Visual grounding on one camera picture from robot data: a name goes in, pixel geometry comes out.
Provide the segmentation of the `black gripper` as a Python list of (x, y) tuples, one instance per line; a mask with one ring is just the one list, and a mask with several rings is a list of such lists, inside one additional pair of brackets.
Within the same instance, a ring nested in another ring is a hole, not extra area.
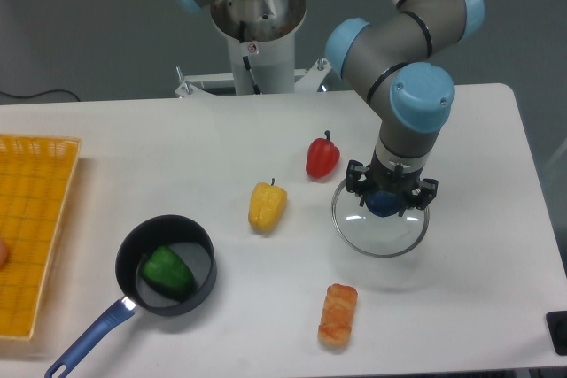
[(400, 204), (398, 216), (406, 210), (425, 210), (438, 193), (439, 181), (420, 179), (424, 155), (401, 157), (386, 148), (375, 148), (369, 168), (351, 159), (346, 169), (346, 191), (355, 194), (359, 206)]

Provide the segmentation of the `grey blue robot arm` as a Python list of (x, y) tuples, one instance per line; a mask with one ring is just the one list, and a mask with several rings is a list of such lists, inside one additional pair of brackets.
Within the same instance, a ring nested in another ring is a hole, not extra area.
[[(430, 56), (477, 31), (484, 0), (392, 0), (396, 15), (381, 27), (348, 19), (330, 34), (325, 59), (380, 117), (368, 165), (351, 161), (346, 189), (378, 217), (425, 209), (438, 184), (421, 175), (446, 123), (454, 83)], [(239, 94), (291, 91), (294, 33), (305, 0), (178, 0), (187, 12), (208, 9), (228, 46)]]

